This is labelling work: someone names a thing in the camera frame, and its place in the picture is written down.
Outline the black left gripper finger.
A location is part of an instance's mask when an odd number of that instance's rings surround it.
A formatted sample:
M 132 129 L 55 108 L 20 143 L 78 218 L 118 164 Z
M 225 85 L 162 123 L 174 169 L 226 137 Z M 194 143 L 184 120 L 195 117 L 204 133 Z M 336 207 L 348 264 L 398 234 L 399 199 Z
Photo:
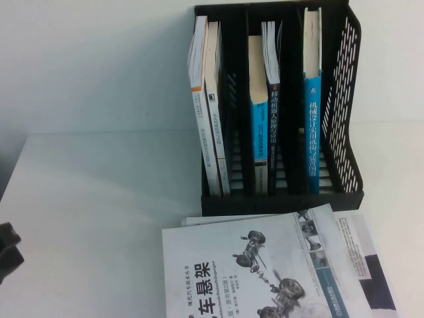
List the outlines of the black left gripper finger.
M 24 262 L 24 258 L 17 248 L 20 242 L 21 237 L 14 230 L 12 224 L 10 222 L 1 223 L 1 283 Z

